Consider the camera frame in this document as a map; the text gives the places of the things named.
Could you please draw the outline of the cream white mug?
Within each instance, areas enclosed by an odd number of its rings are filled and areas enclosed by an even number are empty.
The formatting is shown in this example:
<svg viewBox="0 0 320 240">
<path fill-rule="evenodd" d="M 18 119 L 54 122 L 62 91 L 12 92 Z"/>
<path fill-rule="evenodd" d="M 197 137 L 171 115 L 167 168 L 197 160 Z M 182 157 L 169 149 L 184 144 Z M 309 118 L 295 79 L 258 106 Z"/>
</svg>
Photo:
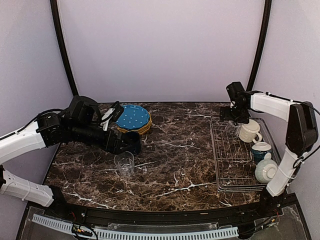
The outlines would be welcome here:
<svg viewBox="0 0 320 240">
<path fill-rule="evenodd" d="M 242 124 L 238 137 L 245 143 L 259 143 L 263 137 L 260 133 L 261 127 L 258 122 L 249 119 L 249 123 Z"/>
</svg>

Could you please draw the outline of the dark blue mug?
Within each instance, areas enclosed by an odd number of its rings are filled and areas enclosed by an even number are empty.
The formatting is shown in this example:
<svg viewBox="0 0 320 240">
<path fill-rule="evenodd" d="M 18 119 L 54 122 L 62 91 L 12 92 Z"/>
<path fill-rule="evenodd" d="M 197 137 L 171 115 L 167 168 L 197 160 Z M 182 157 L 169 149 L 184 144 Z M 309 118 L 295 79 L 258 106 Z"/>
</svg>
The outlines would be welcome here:
<svg viewBox="0 0 320 240">
<path fill-rule="evenodd" d="M 138 155 L 142 150 L 140 134 L 135 131 L 129 131 L 123 135 L 123 150 Z"/>
</svg>

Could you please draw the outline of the clear glass cup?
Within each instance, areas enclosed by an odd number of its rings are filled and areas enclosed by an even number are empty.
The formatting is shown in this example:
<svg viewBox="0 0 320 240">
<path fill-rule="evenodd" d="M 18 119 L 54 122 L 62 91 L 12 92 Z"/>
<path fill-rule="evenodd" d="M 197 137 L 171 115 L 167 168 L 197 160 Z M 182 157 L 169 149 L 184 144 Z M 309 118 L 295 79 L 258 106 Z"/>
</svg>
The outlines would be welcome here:
<svg viewBox="0 0 320 240">
<path fill-rule="evenodd" d="M 225 127 L 226 134 L 230 138 L 237 138 L 239 136 L 240 129 L 241 125 L 234 124 L 233 122 L 229 122 Z"/>
<path fill-rule="evenodd" d="M 131 177 L 135 172 L 135 157 L 129 152 L 125 151 L 114 156 L 114 164 L 123 177 Z"/>
</svg>

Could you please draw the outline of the blue polka dot plate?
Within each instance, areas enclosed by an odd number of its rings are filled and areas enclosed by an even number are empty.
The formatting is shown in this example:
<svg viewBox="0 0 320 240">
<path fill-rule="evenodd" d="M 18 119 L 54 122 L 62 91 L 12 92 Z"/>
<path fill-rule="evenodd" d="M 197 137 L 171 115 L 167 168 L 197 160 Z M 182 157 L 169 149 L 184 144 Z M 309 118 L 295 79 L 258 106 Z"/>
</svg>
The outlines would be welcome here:
<svg viewBox="0 0 320 240">
<path fill-rule="evenodd" d="M 144 127 L 150 120 L 149 112 L 142 106 L 126 104 L 122 106 L 124 111 L 116 125 L 125 130 L 138 130 Z"/>
</svg>

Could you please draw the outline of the yellow polka dot plate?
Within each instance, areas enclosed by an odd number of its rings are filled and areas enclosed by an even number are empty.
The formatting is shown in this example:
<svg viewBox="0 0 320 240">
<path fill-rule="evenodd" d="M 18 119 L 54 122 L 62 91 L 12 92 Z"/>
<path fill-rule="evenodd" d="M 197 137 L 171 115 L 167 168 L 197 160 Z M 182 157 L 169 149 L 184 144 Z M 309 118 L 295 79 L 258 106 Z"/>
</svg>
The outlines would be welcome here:
<svg viewBox="0 0 320 240">
<path fill-rule="evenodd" d="M 117 127 L 117 130 L 120 131 L 121 133 L 128 133 L 128 132 L 135 132 L 138 133 L 139 135 L 144 135 L 150 130 L 150 126 L 146 128 L 139 128 L 139 129 L 124 129 Z"/>
<path fill-rule="evenodd" d="M 147 128 L 147 127 L 151 127 L 152 126 L 152 117 L 151 117 L 151 115 L 150 115 L 150 113 L 148 113 L 148 115 L 149 115 L 149 121 L 148 121 L 148 123 L 147 124 L 145 124 L 144 126 L 142 126 L 141 128 Z"/>
</svg>

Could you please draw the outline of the teal and white mug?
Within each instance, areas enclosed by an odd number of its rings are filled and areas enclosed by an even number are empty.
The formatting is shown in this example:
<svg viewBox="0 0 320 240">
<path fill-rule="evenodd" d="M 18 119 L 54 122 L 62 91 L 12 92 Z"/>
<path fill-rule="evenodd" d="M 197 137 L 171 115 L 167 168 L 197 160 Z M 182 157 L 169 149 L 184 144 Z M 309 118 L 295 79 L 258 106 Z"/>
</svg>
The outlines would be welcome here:
<svg viewBox="0 0 320 240">
<path fill-rule="evenodd" d="M 267 142 L 257 142 L 251 149 L 251 156 L 253 161 L 257 164 L 265 158 L 267 153 L 272 153 L 272 146 Z"/>
</svg>

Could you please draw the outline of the pale green ribbed bowl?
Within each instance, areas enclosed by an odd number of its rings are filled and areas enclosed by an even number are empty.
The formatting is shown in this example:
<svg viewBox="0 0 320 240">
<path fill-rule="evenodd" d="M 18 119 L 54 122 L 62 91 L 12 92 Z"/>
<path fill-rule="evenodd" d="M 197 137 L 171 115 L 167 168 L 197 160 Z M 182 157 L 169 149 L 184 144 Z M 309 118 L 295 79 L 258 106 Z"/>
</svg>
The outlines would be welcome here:
<svg viewBox="0 0 320 240">
<path fill-rule="evenodd" d="M 272 154 L 267 153 L 264 158 L 256 165 L 255 178 L 261 184 L 269 183 L 278 169 L 278 164 L 272 159 Z"/>
</svg>

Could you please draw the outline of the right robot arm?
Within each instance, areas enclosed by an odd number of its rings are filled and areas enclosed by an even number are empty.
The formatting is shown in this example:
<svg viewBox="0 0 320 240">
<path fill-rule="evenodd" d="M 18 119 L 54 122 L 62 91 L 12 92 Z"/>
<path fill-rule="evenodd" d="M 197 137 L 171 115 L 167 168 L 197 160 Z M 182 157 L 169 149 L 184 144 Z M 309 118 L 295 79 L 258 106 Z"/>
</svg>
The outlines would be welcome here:
<svg viewBox="0 0 320 240">
<path fill-rule="evenodd" d="M 260 131 L 259 125 L 250 119 L 249 111 L 266 113 L 287 123 L 285 152 L 266 186 L 272 197 L 278 197 L 296 177 L 300 166 L 315 153 L 312 148 L 319 137 L 318 110 L 308 101 L 287 99 L 269 92 L 246 91 L 240 82 L 230 84 L 226 90 L 230 106 L 220 109 L 220 120 L 240 125 L 240 133 L 256 136 Z"/>
</svg>

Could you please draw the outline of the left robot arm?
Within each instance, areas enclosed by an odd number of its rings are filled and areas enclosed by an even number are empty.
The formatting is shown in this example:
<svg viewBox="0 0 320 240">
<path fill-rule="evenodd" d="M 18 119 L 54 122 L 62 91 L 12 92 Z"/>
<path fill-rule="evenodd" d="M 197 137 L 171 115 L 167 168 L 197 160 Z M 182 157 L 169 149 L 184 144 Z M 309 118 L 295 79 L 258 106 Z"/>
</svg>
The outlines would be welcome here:
<svg viewBox="0 0 320 240">
<path fill-rule="evenodd" d="M 105 125 L 106 120 L 93 120 L 91 113 L 47 112 L 39 114 L 26 126 L 0 138 L 0 163 L 34 150 L 56 144 L 79 142 L 98 147 L 117 155 L 126 150 L 125 136 Z M 0 193 L 49 207 L 60 218 L 67 218 L 70 206 L 63 201 L 61 190 L 23 179 L 10 171 L 0 169 Z"/>
</svg>

